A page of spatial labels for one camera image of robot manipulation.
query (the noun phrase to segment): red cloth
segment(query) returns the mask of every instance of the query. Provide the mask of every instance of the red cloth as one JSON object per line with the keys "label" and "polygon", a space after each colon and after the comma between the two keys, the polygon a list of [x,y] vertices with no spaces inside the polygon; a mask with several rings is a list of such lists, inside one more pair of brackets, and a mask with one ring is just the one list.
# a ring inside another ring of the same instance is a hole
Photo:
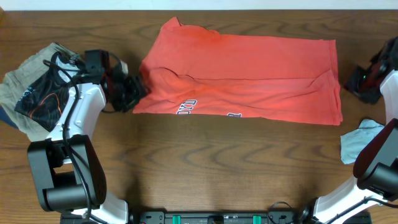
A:
{"label": "red cloth", "polygon": [[343,120],[334,40],[221,35],[174,17],[140,71],[150,93],[134,113]]}

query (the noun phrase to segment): folded garment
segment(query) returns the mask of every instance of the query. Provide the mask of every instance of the folded garment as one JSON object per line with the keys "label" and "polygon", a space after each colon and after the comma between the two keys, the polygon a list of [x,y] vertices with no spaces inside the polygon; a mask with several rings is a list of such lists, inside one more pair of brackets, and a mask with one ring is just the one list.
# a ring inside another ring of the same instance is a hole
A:
{"label": "folded garment", "polygon": [[355,162],[359,153],[383,128],[383,125],[371,119],[364,119],[357,130],[340,136],[341,161],[343,161],[344,164]]}
{"label": "folded garment", "polygon": [[26,133],[31,141],[44,140],[49,132],[35,121],[14,111],[14,108],[29,85],[49,70],[48,66],[43,64],[43,60],[50,60],[58,50],[73,54],[65,47],[52,43],[39,53],[29,57],[17,70],[7,73],[3,83],[0,84],[0,105],[11,121],[18,126],[20,131]]}
{"label": "folded garment", "polygon": [[174,17],[140,72],[150,93],[134,113],[343,120],[334,40],[221,35]]}

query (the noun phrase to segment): gray cloth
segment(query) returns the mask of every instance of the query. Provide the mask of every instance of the gray cloth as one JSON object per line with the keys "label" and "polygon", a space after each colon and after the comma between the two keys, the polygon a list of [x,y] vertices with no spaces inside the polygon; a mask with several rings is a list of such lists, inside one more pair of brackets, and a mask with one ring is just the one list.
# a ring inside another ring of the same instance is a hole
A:
{"label": "gray cloth", "polygon": [[51,60],[51,56],[58,50],[74,54],[64,46],[51,43],[37,54],[30,56],[17,70],[7,73],[0,84],[0,105],[18,129],[26,133],[30,141],[44,140],[49,132],[30,118],[15,112],[14,108],[28,86],[49,69],[43,64],[43,60]]}
{"label": "gray cloth", "polygon": [[357,130],[340,136],[341,161],[343,161],[344,164],[355,162],[359,153],[383,128],[383,125],[371,119],[364,119]]}

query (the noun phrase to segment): wood grain surface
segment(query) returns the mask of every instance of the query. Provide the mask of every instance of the wood grain surface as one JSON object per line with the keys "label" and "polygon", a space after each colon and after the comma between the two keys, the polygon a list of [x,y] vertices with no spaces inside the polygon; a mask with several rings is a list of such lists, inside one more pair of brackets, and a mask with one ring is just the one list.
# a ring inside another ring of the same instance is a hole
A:
{"label": "wood grain surface", "polygon": [[[336,39],[340,83],[367,66],[398,35],[397,11],[90,11],[6,12],[0,26],[0,76],[51,42],[83,53],[106,49],[137,70],[162,24],[222,34]],[[130,205],[181,210],[266,210],[276,201],[300,208],[352,174],[340,160],[340,136],[363,118],[385,123],[384,102],[341,91],[340,126],[226,116],[101,114],[93,145],[108,188]],[[25,134],[0,123],[0,223],[58,223],[43,212],[27,161]],[[396,210],[370,209],[373,222],[397,223]]]}

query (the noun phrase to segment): robotic arm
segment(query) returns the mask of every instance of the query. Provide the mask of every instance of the robotic arm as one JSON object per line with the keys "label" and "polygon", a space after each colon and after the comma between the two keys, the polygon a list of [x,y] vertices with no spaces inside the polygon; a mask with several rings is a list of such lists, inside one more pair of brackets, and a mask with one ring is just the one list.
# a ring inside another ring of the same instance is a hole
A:
{"label": "robotic arm", "polygon": [[[398,52],[397,44],[388,48]],[[86,52],[86,67],[90,76],[76,88],[70,88],[69,100],[60,121],[46,140],[32,142],[28,159],[41,207],[62,214],[61,224],[69,223],[138,223],[129,213],[128,204],[116,198],[106,188],[106,178],[91,144],[99,113],[107,101],[114,108],[128,110],[132,99],[145,95],[139,80],[121,78],[110,71],[109,55],[103,51]],[[118,66],[123,74],[123,66]],[[163,213],[146,212],[139,221],[145,224],[266,224],[266,223],[327,223],[351,222],[350,217],[377,203],[386,204],[398,198],[398,68],[386,64],[383,76],[377,80],[377,90],[384,95],[388,125],[360,153],[354,165],[354,175],[329,195],[316,198],[300,218],[294,211],[267,213]],[[360,84],[370,79],[363,78]],[[64,123],[70,115],[68,127]],[[67,146],[63,133],[67,134]],[[56,173],[54,168],[76,160],[74,170]]]}

